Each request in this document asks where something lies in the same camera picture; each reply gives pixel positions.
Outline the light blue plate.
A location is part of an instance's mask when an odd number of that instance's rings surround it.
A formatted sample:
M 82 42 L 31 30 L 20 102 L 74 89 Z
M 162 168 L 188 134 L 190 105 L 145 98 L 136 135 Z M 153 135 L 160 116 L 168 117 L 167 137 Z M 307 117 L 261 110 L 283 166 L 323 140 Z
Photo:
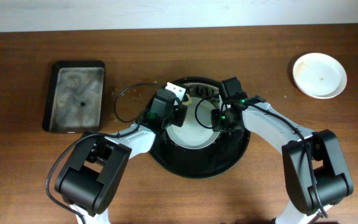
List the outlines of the light blue plate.
M 219 131 L 206 129 L 202 127 L 196 120 L 204 126 L 211 127 L 211 111 L 218 109 L 221 105 L 221 97 L 212 97 L 200 103 L 197 112 L 196 105 L 202 100 L 199 97 L 191 97 L 191 103 L 187 106 L 186 117 L 181 127 L 171 125 L 167 128 L 169 138 L 178 146 L 186 149 L 202 149 L 211 145 L 220 136 Z

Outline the green and yellow sponge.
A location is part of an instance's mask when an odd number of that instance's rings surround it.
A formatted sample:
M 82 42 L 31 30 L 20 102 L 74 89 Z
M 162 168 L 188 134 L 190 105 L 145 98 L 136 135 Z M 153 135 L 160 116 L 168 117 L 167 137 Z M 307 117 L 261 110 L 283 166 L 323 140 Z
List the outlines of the green and yellow sponge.
M 188 94 L 185 94 L 182 99 L 183 105 L 190 105 L 192 103 L 191 96 Z

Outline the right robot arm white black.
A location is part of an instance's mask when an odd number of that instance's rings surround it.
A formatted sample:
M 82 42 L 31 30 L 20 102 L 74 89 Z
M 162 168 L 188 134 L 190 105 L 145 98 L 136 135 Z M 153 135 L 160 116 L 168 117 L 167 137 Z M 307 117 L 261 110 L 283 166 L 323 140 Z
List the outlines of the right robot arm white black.
M 354 184 L 337 136 L 302 127 L 254 97 L 227 100 L 211 112 L 214 131 L 245 129 L 281 155 L 289 202 L 274 223 L 314 223 L 350 196 Z

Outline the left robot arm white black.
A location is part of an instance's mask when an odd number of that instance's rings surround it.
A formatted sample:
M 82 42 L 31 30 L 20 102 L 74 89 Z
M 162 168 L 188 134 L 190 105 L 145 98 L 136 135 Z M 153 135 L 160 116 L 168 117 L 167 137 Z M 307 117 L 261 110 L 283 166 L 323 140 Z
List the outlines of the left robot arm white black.
M 181 126 L 187 107 L 174 105 L 167 110 L 143 110 L 129 128 L 114 134 L 83 134 L 57 159 L 63 165 L 55 181 L 59 202 L 46 183 L 47 196 L 57 205 L 74 213 L 78 223 L 109 223 L 108 207 L 120 184 L 127 163 L 149 152 L 157 134 L 169 126 Z

